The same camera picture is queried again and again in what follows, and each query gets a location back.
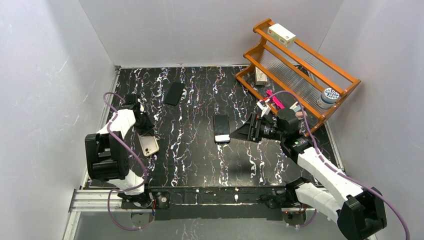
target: table surface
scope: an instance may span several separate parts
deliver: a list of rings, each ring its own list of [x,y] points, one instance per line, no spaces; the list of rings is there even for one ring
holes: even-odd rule
[[[312,211],[307,211],[308,218]],[[128,212],[114,212],[115,219],[130,227]],[[140,216],[140,225],[148,222],[148,214]],[[333,221],[317,213],[307,227],[286,227],[283,221],[263,218],[237,219],[173,219],[151,223],[142,231],[126,231],[115,226],[107,212],[82,212],[75,240],[346,240]]]
[[[214,142],[213,116],[229,116],[230,130],[239,128],[250,113],[256,112],[257,99],[235,78],[244,66],[126,68],[119,72],[115,92],[121,96],[138,93],[155,125],[159,152],[145,157],[133,132],[125,142],[139,153],[146,165],[151,187],[242,187],[284,186],[309,172],[286,158],[279,142],[260,143],[231,139],[229,144]],[[185,84],[178,105],[164,104],[173,82]],[[273,83],[258,87],[278,91]],[[278,97],[289,107],[293,99]],[[118,106],[116,97],[112,104]],[[313,124],[316,119],[308,120]],[[334,154],[324,126],[314,133],[323,154],[334,161]],[[130,156],[131,169],[139,176],[141,167]],[[110,185],[88,180],[85,188]]]

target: wooden rack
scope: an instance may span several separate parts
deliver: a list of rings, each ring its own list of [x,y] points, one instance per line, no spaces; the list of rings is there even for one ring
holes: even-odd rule
[[[258,93],[244,79],[255,71],[255,67],[259,68],[282,89],[296,94],[302,105],[318,119],[318,123],[311,129],[314,132],[331,117],[361,80],[354,78],[298,38],[288,48],[281,45],[267,34],[272,25],[274,22],[268,18],[254,26],[253,32],[259,34],[261,39],[255,47],[244,53],[243,56],[250,61],[250,65],[237,73],[236,79],[256,98],[262,100],[266,96]],[[311,74],[306,75],[293,62],[302,65]],[[318,106],[317,99],[328,87],[338,92],[340,98],[330,109],[322,109]],[[277,114],[277,110],[271,105],[270,107]]]

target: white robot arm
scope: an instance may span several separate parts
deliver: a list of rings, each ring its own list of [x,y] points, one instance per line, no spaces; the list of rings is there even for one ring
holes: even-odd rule
[[[230,137],[256,143],[262,138],[280,141],[285,155],[310,172],[328,190],[323,191],[301,177],[286,185],[286,197],[282,199],[314,207],[337,223],[348,240],[363,240],[387,226],[383,201],[340,176],[340,169],[317,154],[311,140],[300,134],[299,120],[293,110],[278,110],[276,122],[252,113]]]
[[[136,94],[125,96],[125,104],[113,113],[111,120],[97,133],[85,137],[85,152],[87,170],[92,180],[100,180],[126,190],[143,183],[143,178],[137,176],[131,169],[127,150],[120,144],[110,131],[119,139],[125,139],[126,134],[134,127],[140,140],[145,156],[152,155],[159,150],[153,133],[154,125],[144,112],[141,98]],[[127,196],[142,195],[144,184],[126,191]]]

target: pink object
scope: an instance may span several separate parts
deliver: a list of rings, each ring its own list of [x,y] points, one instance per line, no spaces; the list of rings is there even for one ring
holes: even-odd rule
[[[268,94],[268,96],[271,96],[272,94],[273,94],[273,92],[271,91],[271,90],[266,90],[266,94]],[[272,98],[271,98],[271,100],[275,103],[275,105],[279,108],[279,109],[283,109],[284,108],[284,106],[283,106],[283,104],[280,102],[280,100],[278,100],[278,98],[277,97],[275,97],[275,96],[273,96]]]

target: small box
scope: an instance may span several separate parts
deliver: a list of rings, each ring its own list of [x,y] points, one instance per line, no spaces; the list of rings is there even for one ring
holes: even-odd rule
[[[277,40],[280,44],[287,47],[295,42],[296,35],[276,23],[268,28],[268,35]]]
[[[262,85],[262,86],[267,85],[268,78],[267,78],[267,75],[263,71],[261,71],[259,68],[255,67],[254,68],[254,74],[255,74],[255,84],[256,85]]]

